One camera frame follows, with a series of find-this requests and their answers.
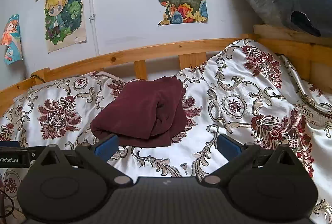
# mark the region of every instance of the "white satin bedspread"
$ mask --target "white satin bedspread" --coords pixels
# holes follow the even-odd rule
[[[277,57],[249,39],[230,44],[194,70],[180,71],[177,78],[187,88],[185,131],[173,138],[170,147],[120,147],[109,164],[134,181],[138,176],[195,175],[202,179],[227,162],[216,149],[220,133],[265,148],[287,143],[319,190],[311,219],[332,223],[328,204],[332,202],[331,95],[302,81],[286,57]],[[95,72],[34,86],[0,119],[0,140],[17,140],[21,146],[56,143],[61,149],[96,143],[90,122],[124,84],[108,73]],[[124,119],[131,116],[128,109]],[[5,191],[15,202],[7,223],[24,219],[16,193],[27,172],[1,169]],[[5,205],[6,212],[10,211],[9,200]],[[301,206],[301,201],[294,206]]]

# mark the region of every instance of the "maroon cloth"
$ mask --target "maroon cloth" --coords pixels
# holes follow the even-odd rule
[[[92,120],[93,135],[102,139],[115,133],[121,146],[170,146],[172,138],[187,124],[182,108],[186,90],[182,86],[176,77],[127,83],[119,96]]]

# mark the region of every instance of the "white wall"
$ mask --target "white wall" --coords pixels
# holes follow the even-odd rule
[[[4,28],[11,15],[18,13],[20,16],[22,50],[28,77],[45,67],[53,69],[95,56],[89,0],[84,0],[87,42],[50,54],[44,38],[44,4],[45,0],[0,0],[0,29]],[[94,0],[100,54],[182,40],[238,37],[241,33],[252,32],[253,25],[261,22],[245,0],[206,0],[206,4],[209,15],[206,24],[158,27],[165,10],[158,0]],[[2,69],[1,73],[0,90],[17,82],[8,68]],[[125,76],[126,73],[120,71],[119,75]]]

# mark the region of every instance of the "blue gripper pad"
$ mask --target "blue gripper pad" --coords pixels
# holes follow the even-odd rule
[[[243,151],[242,147],[242,144],[225,134],[220,134],[217,138],[217,149],[228,161],[241,154]]]
[[[94,154],[99,156],[103,161],[107,162],[119,149],[119,138],[117,135],[107,137],[99,141],[94,148]]]
[[[20,143],[18,141],[4,141],[0,142],[0,147],[20,147]]]

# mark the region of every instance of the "black cable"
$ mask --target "black cable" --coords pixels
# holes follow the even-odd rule
[[[10,210],[10,212],[7,213],[7,214],[5,214],[4,216],[0,215],[0,218],[6,218],[6,217],[10,216],[14,212],[14,210],[15,210],[15,204],[14,204],[14,201],[12,200],[12,198],[5,191],[3,191],[2,189],[0,189],[0,192],[3,193],[5,196],[7,196],[8,199],[12,202],[12,209]]]
[[[30,78],[33,78],[33,77],[35,77],[35,78],[41,80],[43,83],[45,83],[45,81],[42,78],[40,78],[38,75],[31,75],[30,76]]]

